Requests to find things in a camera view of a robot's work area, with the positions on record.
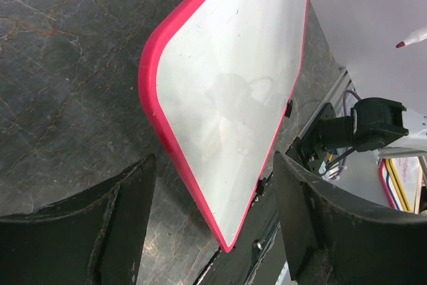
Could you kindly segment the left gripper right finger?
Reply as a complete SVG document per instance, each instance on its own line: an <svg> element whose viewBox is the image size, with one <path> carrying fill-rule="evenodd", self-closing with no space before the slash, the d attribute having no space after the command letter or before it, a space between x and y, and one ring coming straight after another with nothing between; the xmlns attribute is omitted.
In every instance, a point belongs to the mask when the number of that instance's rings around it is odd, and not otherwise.
<svg viewBox="0 0 427 285"><path fill-rule="evenodd" d="M355 196L280 152L273 182L293 281L426 283L425 216Z"/></svg>

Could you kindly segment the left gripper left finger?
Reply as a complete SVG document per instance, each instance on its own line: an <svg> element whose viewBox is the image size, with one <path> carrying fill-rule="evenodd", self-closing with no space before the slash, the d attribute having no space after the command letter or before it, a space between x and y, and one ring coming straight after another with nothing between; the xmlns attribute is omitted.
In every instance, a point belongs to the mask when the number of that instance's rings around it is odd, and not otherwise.
<svg viewBox="0 0 427 285"><path fill-rule="evenodd" d="M36 212L1 217L1 283L135 284L155 171L150 154Z"/></svg>

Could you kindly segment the pink framed whiteboard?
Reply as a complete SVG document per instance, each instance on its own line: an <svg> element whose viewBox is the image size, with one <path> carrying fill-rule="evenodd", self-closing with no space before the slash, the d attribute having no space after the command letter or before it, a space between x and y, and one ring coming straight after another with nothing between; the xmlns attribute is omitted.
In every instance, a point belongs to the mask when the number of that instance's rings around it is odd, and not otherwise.
<svg viewBox="0 0 427 285"><path fill-rule="evenodd" d="M309 0L183 0L141 53L142 108L226 252L298 82L308 7Z"/></svg>

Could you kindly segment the white pink marker pen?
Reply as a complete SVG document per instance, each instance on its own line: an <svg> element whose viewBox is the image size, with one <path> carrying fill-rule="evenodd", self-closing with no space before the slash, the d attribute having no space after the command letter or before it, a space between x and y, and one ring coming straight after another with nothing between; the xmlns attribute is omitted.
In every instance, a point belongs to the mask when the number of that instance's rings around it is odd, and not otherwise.
<svg viewBox="0 0 427 285"><path fill-rule="evenodd" d="M427 39L427 26L421 27L413 31L407 38L396 44L395 48L405 47L411 44L420 43Z"/></svg>

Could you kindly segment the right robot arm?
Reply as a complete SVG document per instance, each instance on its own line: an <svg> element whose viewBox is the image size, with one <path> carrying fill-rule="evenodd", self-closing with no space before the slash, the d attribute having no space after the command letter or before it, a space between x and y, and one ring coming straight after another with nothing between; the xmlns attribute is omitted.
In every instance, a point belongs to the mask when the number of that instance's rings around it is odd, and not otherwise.
<svg viewBox="0 0 427 285"><path fill-rule="evenodd" d="M354 152L377 151L381 158L424 156L426 116L378 97L361 99L338 116L328 102L292 147L297 161L318 175L343 165Z"/></svg>

